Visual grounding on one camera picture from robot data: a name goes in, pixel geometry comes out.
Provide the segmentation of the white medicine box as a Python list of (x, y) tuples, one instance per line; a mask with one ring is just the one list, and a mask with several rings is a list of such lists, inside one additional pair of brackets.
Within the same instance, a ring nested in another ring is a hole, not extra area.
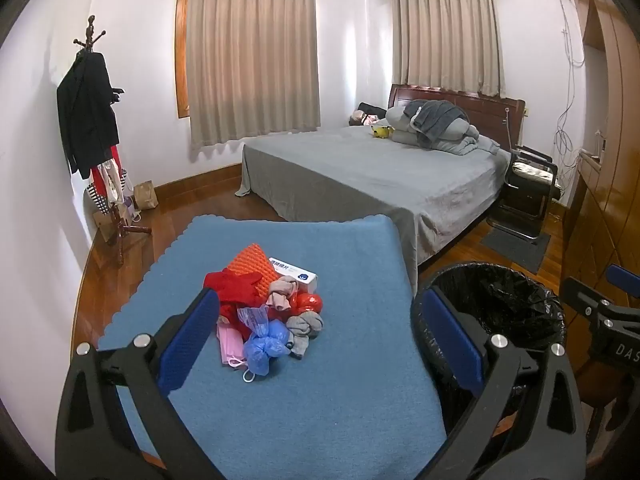
[(300, 268), (299, 266), (294, 266), (292, 263), (287, 263), (277, 258), (270, 257), (269, 261), (277, 274), (285, 276), (286, 278), (292, 278), (296, 281), (298, 289), (302, 292), (314, 294), (317, 291), (318, 275), (314, 272)]

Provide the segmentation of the left beige curtain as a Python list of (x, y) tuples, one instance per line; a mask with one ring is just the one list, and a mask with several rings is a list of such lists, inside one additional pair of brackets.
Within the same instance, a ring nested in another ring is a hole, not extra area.
[(188, 0), (191, 143), (319, 128), (316, 0)]

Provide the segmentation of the beige curtain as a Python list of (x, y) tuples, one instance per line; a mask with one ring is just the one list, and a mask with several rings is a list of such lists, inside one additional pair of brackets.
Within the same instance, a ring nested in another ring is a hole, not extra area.
[(191, 143), (319, 128), (316, 0), (188, 0)]
[(503, 96), (496, 0), (392, 0), (393, 82)]

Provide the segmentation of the blue plastic bag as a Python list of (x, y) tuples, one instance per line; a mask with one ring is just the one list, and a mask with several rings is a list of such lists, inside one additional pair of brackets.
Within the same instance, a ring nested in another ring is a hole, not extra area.
[(238, 318), (250, 330), (250, 336), (243, 344), (246, 365), (243, 380), (250, 384), (257, 377), (269, 374), (272, 360), (290, 354), (290, 331), (277, 318), (270, 320), (266, 306), (241, 308), (238, 310)]

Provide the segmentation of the black metal chair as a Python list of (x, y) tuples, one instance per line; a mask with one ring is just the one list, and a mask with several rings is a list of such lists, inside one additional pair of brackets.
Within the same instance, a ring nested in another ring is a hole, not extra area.
[(561, 197), (558, 171), (550, 156), (514, 146), (498, 200), (490, 208), (489, 225), (522, 240), (536, 240), (550, 203)]

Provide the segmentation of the brown paper bag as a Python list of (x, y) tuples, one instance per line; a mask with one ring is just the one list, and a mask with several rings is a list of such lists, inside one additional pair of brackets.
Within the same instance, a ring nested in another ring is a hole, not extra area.
[(134, 202), (140, 210), (151, 210), (158, 206), (154, 184), (151, 180), (134, 187)]

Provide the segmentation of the wooden coat rack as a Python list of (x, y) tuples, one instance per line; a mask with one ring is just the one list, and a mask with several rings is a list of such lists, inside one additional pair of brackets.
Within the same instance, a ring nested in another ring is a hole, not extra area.
[[(94, 15), (88, 16), (88, 25), (85, 31), (85, 39), (75, 39), (74, 44), (82, 47), (86, 53), (93, 51), (94, 44), (98, 42), (106, 31), (102, 30), (96, 34), (94, 31)], [(96, 169), (101, 175), (105, 198), (108, 208), (110, 208), (110, 216), (112, 226), (114, 226), (114, 235), (112, 241), (117, 250), (117, 266), (119, 268), (124, 264), (124, 239), (128, 234), (145, 234), (151, 235), (152, 229), (146, 226), (134, 226), (131, 220), (128, 220), (124, 210), (125, 195), (122, 190), (122, 167), (119, 165), (119, 154), (116, 146), (111, 147), (112, 158), (107, 162), (102, 162)]]

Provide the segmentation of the red plastic bag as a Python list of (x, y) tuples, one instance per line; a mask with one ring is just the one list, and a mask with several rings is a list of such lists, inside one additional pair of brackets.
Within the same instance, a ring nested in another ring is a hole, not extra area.
[(310, 292), (294, 292), (288, 298), (292, 315), (302, 315), (305, 312), (320, 313), (323, 308), (323, 302), (319, 295)]

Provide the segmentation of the yellow plush toy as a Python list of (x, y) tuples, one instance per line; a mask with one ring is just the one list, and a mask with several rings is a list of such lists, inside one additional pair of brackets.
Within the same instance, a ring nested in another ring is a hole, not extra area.
[(389, 139), (393, 132), (394, 128), (386, 125), (372, 125), (371, 126), (372, 136), (377, 139)]

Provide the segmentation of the wooden headboard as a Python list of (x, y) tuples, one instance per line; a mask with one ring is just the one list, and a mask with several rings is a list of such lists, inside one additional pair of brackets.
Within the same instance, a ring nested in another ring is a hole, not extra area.
[(523, 100), (412, 84), (392, 84), (388, 107), (406, 105), (413, 100), (446, 100), (454, 103), (465, 111), (470, 123), (480, 130), (481, 134), (497, 141), (507, 151), (521, 141), (526, 107)]

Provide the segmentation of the red cloth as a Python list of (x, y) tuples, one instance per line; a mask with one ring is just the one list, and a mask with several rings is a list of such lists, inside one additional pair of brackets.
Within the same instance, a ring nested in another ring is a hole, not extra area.
[(229, 269), (209, 273), (204, 280), (204, 286), (218, 296), (219, 321), (237, 330), (244, 341), (250, 336), (250, 329), (240, 321), (238, 310), (262, 305), (262, 296), (257, 289), (261, 280), (259, 272), (236, 274)]

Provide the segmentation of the bed with grey sheet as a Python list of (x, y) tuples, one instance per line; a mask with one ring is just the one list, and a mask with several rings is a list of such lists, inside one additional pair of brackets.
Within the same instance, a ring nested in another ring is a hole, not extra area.
[(382, 214), (399, 233), (410, 284), (498, 198), (510, 156), (465, 155), (376, 138), (368, 127), (248, 139), (239, 196), (255, 194), (284, 220), (349, 221)]

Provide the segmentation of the grey sock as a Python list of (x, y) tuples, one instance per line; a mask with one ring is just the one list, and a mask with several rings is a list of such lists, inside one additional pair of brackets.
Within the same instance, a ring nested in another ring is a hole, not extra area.
[(286, 344), (295, 359), (303, 359), (311, 339), (316, 338), (323, 330), (323, 320), (319, 313), (305, 311), (291, 316), (285, 323), (290, 336)]

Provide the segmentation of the pink face mask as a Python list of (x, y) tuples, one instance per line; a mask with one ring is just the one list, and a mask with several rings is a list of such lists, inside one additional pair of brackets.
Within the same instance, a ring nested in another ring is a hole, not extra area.
[(221, 362), (232, 368), (246, 367), (244, 340), (241, 333), (227, 323), (217, 324)]

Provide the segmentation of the pink sock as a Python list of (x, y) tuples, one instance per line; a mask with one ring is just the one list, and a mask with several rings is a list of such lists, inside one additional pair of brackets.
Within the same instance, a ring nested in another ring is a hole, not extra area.
[(297, 292), (298, 284), (295, 278), (280, 276), (269, 285), (266, 306), (278, 312), (291, 310), (290, 298)]

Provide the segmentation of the black lined trash bin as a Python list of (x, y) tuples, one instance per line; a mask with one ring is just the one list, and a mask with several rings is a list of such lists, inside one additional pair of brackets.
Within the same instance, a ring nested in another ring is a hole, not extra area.
[(500, 334), (528, 351), (566, 344), (567, 327), (558, 295), (506, 266), (468, 261), (429, 276), (413, 299), (411, 328), (436, 387), (445, 430), (451, 432), (482, 392), (486, 359), (461, 336), (461, 328), (449, 325), (449, 313), (436, 315), (435, 327), (428, 322), (424, 306), (426, 292), (433, 287), (454, 310), (474, 318), (487, 335)]

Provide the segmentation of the black jacket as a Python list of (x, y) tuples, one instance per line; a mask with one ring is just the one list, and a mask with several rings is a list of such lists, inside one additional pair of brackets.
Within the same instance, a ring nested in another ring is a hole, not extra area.
[(58, 85), (58, 124), (70, 172), (84, 180), (91, 169), (112, 158), (119, 144), (114, 88), (100, 52), (80, 50)]

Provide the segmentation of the grey folded quilt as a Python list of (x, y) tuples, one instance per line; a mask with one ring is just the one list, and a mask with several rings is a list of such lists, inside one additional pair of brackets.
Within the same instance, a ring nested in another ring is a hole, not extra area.
[(497, 155), (500, 145), (480, 134), (460, 106), (446, 100), (413, 100), (389, 108), (386, 122), (397, 143), (464, 156), (476, 150)]

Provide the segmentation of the blue table cloth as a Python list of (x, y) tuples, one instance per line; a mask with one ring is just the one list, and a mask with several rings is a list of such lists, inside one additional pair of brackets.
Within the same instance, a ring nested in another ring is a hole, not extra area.
[(435, 387), (410, 326), (412, 289), (389, 218), (238, 221), (198, 216), (114, 314), (102, 349), (155, 333), (245, 247), (314, 272), (323, 330), (244, 382), (210, 338), (170, 395), (195, 440), (230, 479), (411, 479), (444, 443)]

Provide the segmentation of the grey floor mat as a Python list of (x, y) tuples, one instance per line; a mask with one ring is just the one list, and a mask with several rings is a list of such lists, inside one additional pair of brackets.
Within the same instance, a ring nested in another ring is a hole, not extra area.
[(534, 240), (526, 240), (503, 230), (491, 229), (480, 242), (528, 272), (537, 274), (550, 240), (547, 233), (541, 233)]

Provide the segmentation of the red hanging garment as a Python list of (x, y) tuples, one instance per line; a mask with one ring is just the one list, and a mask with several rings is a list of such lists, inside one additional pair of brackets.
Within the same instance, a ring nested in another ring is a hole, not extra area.
[(104, 198), (108, 204), (122, 203), (122, 165), (116, 146), (111, 147), (110, 159), (101, 162), (91, 169), (91, 179), (96, 194)]

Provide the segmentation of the right beige curtain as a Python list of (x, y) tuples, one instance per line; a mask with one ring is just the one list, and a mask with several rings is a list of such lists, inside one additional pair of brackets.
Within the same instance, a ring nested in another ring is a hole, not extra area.
[(392, 0), (393, 82), (503, 96), (496, 0)]

